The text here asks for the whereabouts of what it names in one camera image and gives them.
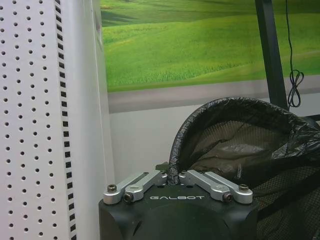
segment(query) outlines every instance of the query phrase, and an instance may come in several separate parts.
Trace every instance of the galbot logo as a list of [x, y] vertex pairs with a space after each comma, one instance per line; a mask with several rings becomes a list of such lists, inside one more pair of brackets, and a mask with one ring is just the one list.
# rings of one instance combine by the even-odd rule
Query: galbot logo
[[202, 200], [205, 196], [151, 196], [151, 200], [196, 200], [200, 199]]

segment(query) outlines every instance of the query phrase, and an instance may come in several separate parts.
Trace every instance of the green hill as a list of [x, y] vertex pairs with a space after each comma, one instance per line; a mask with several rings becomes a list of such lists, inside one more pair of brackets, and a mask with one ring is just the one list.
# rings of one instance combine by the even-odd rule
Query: green hill
[[[320, 15], [308, 10], [318, 3], [308, 0], [311, 7], [302, 7], [302, 1], [293, 2], [292, 11], [304, 12], [290, 16], [295, 63], [307, 75], [320, 74]], [[274, 4], [281, 12], [283, 0]], [[252, 0], [103, 0], [101, 5], [111, 92], [265, 77]], [[289, 47], [283, 14], [276, 23], [286, 76]]]

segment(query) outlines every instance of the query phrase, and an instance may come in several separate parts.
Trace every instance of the black plastic bag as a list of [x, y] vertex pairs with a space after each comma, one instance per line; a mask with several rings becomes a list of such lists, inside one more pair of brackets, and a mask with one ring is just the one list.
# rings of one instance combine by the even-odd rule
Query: black plastic bag
[[[178, 173], [189, 169], [249, 185], [260, 203], [259, 239], [312, 239], [320, 227], [320, 179], [309, 191], [295, 194], [299, 183], [320, 173], [320, 131], [285, 109], [248, 97], [201, 106], [174, 139], [168, 183], [178, 184]], [[300, 195], [283, 203], [280, 197], [286, 194]], [[297, 204], [303, 217], [290, 211]]]

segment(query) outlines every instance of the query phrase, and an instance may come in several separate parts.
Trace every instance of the black cable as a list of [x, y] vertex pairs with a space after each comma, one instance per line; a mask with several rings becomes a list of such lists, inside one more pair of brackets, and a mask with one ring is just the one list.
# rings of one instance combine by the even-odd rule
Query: black cable
[[[293, 47], [292, 47], [291, 36], [290, 36], [288, 0], [285, 0], [285, 15], [286, 15], [286, 25], [287, 25], [287, 29], [288, 29], [288, 41], [289, 41], [289, 46], [290, 46], [290, 75], [289, 75], [289, 79], [290, 79], [290, 82], [292, 85], [292, 88], [289, 92], [287, 101], [288, 101], [289, 108], [290, 107], [298, 108], [301, 105], [301, 97], [300, 97], [300, 93], [298, 91], [298, 86], [304, 80], [305, 74], [302, 71], [294, 69], [294, 67], [293, 67]], [[295, 100], [294, 100], [295, 95], [298, 98], [297, 103], [295, 103]]]

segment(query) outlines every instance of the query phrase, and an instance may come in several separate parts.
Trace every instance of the white wall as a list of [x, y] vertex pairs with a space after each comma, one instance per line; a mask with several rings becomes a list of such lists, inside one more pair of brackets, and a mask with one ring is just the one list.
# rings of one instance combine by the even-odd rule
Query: white wall
[[[320, 114], [320, 93], [302, 95], [299, 116]], [[111, 139], [115, 181], [136, 172], [150, 171], [169, 160], [175, 135], [184, 120], [200, 105], [113, 113]]]

